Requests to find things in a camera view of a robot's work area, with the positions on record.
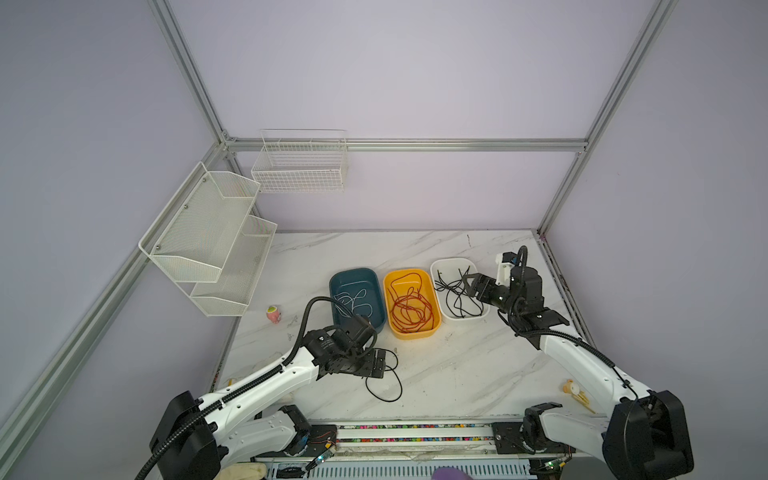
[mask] dark blue tray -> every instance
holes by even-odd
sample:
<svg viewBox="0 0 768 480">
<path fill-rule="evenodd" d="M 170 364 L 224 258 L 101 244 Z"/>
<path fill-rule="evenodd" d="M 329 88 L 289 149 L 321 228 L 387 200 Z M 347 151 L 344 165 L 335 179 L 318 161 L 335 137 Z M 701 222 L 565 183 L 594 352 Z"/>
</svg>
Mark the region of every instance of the dark blue tray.
<svg viewBox="0 0 768 480">
<path fill-rule="evenodd" d="M 379 278 L 370 268 L 355 268 L 338 272 L 328 284 L 331 296 L 347 305 L 353 313 L 368 317 L 377 333 L 386 323 L 386 309 Z M 333 324 L 344 327 L 351 319 L 333 306 Z"/>
</svg>

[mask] aluminum frame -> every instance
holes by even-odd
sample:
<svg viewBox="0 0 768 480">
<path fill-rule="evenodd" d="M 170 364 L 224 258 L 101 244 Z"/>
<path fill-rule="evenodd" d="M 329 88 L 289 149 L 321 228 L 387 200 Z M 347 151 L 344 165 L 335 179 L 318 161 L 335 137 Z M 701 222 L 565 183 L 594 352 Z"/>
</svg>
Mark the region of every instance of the aluminum frame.
<svg viewBox="0 0 768 480">
<path fill-rule="evenodd" d="M 189 46 L 184 39 L 173 9 L 168 0 L 147 0 L 157 23 L 163 32 L 171 52 L 179 65 L 184 80 L 187 82 L 194 100 L 200 108 L 204 119 L 217 142 L 207 152 L 203 163 L 210 167 L 218 161 L 225 160 L 230 169 L 242 175 L 240 165 L 235 157 L 238 151 L 257 151 L 262 147 L 260 139 L 236 139 L 227 135 L 211 101 L 200 72 L 192 58 Z M 592 151 L 598 144 L 609 122 L 616 112 L 621 100 L 627 92 L 637 71 L 647 56 L 651 45 L 661 32 L 669 18 L 677 0 L 658 0 L 638 35 L 627 60 L 617 76 L 611 91 L 606 97 L 597 117 L 595 118 L 586 139 L 349 139 L 350 151 L 573 151 L 576 153 L 574 162 L 563 179 L 558 192 L 538 228 L 537 241 L 546 253 L 545 259 L 554 274 L 555 282 L 561 291 L 566 306 L 571 312 L 574 324 L 579 333 L 590 343 L 589 335 L 583 318 L 573 301 L 571 291 L 564 282 L 562 273 L 554 261 L 545 234 L 549 230 L 560 211 L 562 204 L 573 189 L 579 175 L 584 170 Z M 161 216 L 167 221 L 180 207 L 185 196 L 184 191 L 197 182 L 182 186 Z M 254 214 L 259 216 L 254 206 Z M 0 480 L 7 477 L 18 460 L 31 445 L 40 428 L 52 414 L 61 398 L 68 391 L 80 372 L 82 366 L 94 351 L 112 320 L 124 305 L 125 300 L 133 291 L 136 282 L 149 263 L 149 259 L 135 248 L 106 289 L 98 297 L 94 305 L 84 316 L 75 331 L 45 368 L 38 381 L 27 392 L 22 402 L 11 414 L 8 421 L 0 429 Z M 239 317 L 233 322 L 237 328 Z M 226 358 L 232 336 L 223 349 L 220 365 Z"/>
</svg>

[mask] orange tray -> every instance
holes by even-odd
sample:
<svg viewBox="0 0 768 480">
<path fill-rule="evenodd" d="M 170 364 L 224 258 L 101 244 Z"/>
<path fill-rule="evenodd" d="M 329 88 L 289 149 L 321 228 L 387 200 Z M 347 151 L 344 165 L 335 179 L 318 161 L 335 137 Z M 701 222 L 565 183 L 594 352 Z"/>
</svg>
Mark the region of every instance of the orange tray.
<svg viewBox="0 0 768 480">
<path fill-rule="evenodd" d="M 406 295 L 410 288 L 416 290 L 419 288 L 421 289 L 420 293 L 432 308 L 433 318 L 433 321 L 425 323 L 418 331 L 412 333 L 403 332 L 397 324 L 392 321 L 392 308 L 395 303 L 395 298 L 397 296 Z M 392 329 L 392 333 L 395 334 L 396 338 L 401 340 L 423 339 L 435 333 L 440 327 L 442 317 L 440 315 L 440 307 L 437 303 L 437 294 L 435 293 L 435 287 L 432 285 L 432 280 L 429 278 L 429 274 L 424 270 L 420 268 L 409 268 L 387 273 L 384 277 L 384 298 L 386 299 L 389 328 Z M 413 321 L 416 320 L 415 314 L 413 313 L 403 312 L 399 315 L 401 317 L 413 315 Z"/>
</svg>

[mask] gray marble vein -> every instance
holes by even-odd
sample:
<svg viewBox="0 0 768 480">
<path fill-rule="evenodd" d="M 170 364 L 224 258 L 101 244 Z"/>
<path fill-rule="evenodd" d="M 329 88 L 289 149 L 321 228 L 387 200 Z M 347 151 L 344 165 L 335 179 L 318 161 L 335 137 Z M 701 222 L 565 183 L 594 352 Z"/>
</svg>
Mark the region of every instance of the gray marble vein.
<svg viewBox="0 0 768 480">
<path fill-rule="evenodd" d="M 521 245 L 528 246 L 528 265 L 542 276 L 546 306 L 570 319 L 529 230 L 278 233 L 251 307 L 240 321 L 220 386 L 288 351 L 306 302 L 313 296 L 328 295 L 328 282 L 339 271 L 367 266 L 380 282 L 392 270 L 416 267 L 429 271 L 435 260 L 465 257 L 478 271 L 494 276 L 496 254 Z M 281 310 L 277 325 L 265 316 L 269 305 Z M 307 328 L 332 323 L 330 306 L 317 303 Z M 566 331 L 575 333 L 572 327 Z M 527 340 L 515 337 L 495 311 L 467 325 L 444 323 L 435 335 L 420 340 L 398 340 L 386 326 L 377 346 L 399 356 L 397 372 L 404 392 L 398 402 L 373 398 L 363 379 L 346 375 L 324 377 L 296 390 L 285 401 L 296 403 L 312 420 L 521 415 L 525 408 L 547 401 L 563 403 L 574 411 L 583 408 L 561 391 L 568 373 Z M 394 398 L 399 391 L 392 373 L 369 380 L 369 385 L 384 398 Z"/>
</svg>

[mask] white wall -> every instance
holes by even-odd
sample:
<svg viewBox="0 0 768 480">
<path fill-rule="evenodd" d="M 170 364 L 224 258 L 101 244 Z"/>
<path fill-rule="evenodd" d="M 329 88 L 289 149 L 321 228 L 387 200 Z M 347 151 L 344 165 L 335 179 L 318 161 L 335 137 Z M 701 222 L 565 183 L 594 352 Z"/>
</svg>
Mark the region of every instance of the white wall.
<svg viewBox="0 0 768 480">
<path fill-rule="evenodd" d="M 213 138 L 145 0 L 3 2 L 0 65 L 4 422 Z M 14 478 L 135 463 L 230 325 L 149 271 Z"/>
<path fill-rule="evenodd" d="M 690 478 L 763 478 L 768 5 L 678 4 L 548 239 L 600 349 L 685 405 Z"/>
<path fill-rule="evenodd" d="M 654 0 L 174 0 L 223 124 L 584 137 Z"/>
<path fill-rule="evenodd" d="M 250 172 L 256 155 L 237 155 L 243 171 Z M 279 230 L 532 228 L 573 158 L 571 152 L 350 152 L 343 193 L 259 194 L 257 204 Z"/>
</svg>

